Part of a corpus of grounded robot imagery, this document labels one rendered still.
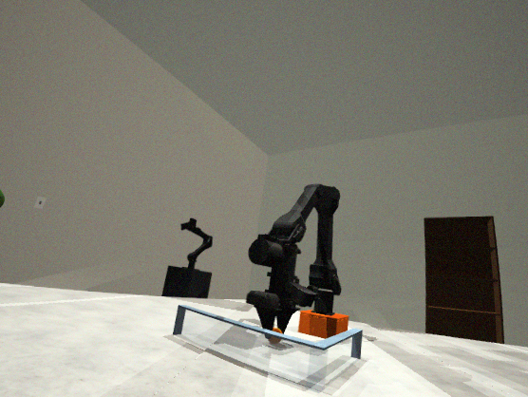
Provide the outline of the clear low corner walls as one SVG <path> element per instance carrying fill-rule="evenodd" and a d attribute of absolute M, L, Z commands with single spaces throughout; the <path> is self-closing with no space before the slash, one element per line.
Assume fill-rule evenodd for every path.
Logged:
<path fill-rule="evenodd" d="M 361 332 L 320 350 L 180 307 L 174 335 L 248 368 L 317 393 L 361 359 Z"/>

